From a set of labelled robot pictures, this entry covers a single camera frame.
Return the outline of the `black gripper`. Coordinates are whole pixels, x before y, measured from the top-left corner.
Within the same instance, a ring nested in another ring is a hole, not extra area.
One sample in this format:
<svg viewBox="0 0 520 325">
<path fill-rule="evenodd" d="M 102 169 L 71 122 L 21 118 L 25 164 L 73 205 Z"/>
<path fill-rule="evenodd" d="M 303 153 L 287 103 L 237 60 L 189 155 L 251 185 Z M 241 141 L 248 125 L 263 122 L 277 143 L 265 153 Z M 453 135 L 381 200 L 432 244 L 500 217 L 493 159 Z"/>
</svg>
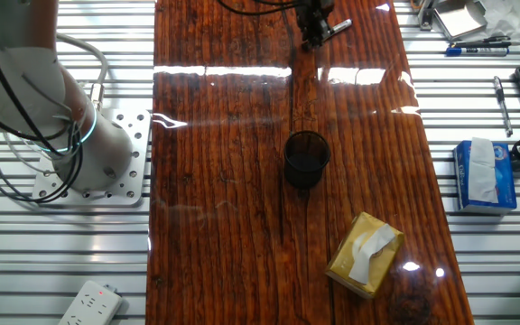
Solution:
<svg viewBox="0 0 520 325">
<path fill-rule="evenodd" d="M 314 32 L 310 27 L 324 25 L 317 32 L 316 47 L 321 47 L 330 37 L 328 17 L 334 10 L 334 0 L 300 0 L 296 7 L 296 22 L 302 30 L 302 49 L 311 51 L 314 47 Z"/>
</svg>

